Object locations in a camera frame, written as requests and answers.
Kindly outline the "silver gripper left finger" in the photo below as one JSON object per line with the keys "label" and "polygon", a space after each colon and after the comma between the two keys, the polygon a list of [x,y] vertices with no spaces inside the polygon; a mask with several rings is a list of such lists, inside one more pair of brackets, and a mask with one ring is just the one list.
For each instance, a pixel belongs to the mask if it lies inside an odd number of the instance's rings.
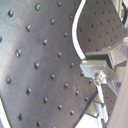
{"label": "silver gripper left finger", "polygon": [[103,128],[101,120],[108,121],[107,107],[104,98],[97,93],[75,128]]}

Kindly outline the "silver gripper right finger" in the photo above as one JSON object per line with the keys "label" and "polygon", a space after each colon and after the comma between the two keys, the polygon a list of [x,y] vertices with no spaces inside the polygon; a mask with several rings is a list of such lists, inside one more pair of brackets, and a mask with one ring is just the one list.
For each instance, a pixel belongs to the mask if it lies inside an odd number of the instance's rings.
{"label": "silver gripper right finger", "polygon": [[128,43],[117,43],[98,52],[87,52],[86,57],[80,64],[84,76],[92,78],[96,85],[107,84],[118,95],[117,86],[122,83],[126,70],[122,63],[128,60]]}

